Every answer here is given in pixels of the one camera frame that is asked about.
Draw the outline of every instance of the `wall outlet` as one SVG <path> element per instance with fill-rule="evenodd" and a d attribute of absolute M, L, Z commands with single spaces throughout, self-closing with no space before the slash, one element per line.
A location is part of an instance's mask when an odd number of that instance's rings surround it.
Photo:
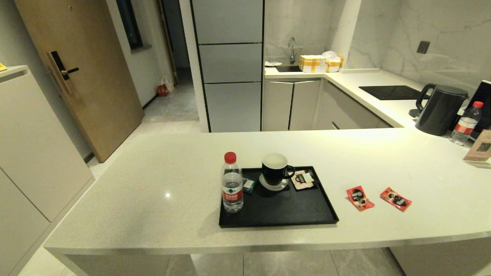
<path fill-rule="evenodd" d="M 430 45 L 429 41 L 419 42 L 418 50 L 416 50 L 416 53 L 426 54 L 426 51 L 428 50 L 429 45 Z"/>

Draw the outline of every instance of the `saucer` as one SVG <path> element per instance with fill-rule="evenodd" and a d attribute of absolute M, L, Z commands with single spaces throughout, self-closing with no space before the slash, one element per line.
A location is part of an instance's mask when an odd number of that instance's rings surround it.
<path fill-rule="evenodd" d="M 273 192 L 277 192 L 277 191 L 281 191 L 282 189 L 284 189 L 288 185 L 288 179 L 283 179 L 283 180 L 281 180 L 280 184 L 273 186 L 273 185 L 268 184 L 266 182 L 266 179 L 264 179 L 263 174 L 261 174 L 261 176 L 259 176 L 259 183 L 261 183 L 261 185 L 263 185 L 264 188 L 266 188 L 270 191 L 273 191 Z"/>

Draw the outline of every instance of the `sink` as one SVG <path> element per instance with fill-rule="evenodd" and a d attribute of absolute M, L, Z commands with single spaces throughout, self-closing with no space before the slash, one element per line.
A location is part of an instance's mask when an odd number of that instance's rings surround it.
<path fill-rule="evenodd" d="M 298 66 L 278 66 L 276 67 L 278 72 L 301 72 Z"/>

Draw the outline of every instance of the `mug handle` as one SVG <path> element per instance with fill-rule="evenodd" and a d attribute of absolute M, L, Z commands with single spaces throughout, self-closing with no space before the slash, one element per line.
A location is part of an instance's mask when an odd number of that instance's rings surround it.
<path fill-rule="evenodd" d="M 295 167 L 290 166 L 290 165 L 287 165 L 287 166 L 286 166 L 286 169 L 285 169 L 285 172 L 287 172 L 287 171 L 288 171 L 288 169 L 291 169 L 293 172 L 292 172 L 292 174 L 291 174 L 291 175 L 286 175 L 286 176 L 283 176 L 283 179 L 292 178 L 292 176 L 294 176 L 294 175 L 295 175 Z"/>

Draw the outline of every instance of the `black tray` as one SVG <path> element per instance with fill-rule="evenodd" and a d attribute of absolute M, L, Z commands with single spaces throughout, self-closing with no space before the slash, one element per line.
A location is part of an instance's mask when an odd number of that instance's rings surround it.
<path fill-rule="evenodd" d="M 258 227 L 306 224 L 334 224 L 339 221 L 334 208 L 322 188 L 314 167 L 295 167 L 296 171 L 307 170 L 314 178 L 314 186 L 295 190 L 288 179 L 288 185 L 279 192 L 271 192 L 259 183 L 261 168 L 244 168 L 244 177 L 256 180 L 252 194 L 244 193 L 241 211 L 231 214 L 220 208 L 218 224 L 222 228 Z"/>

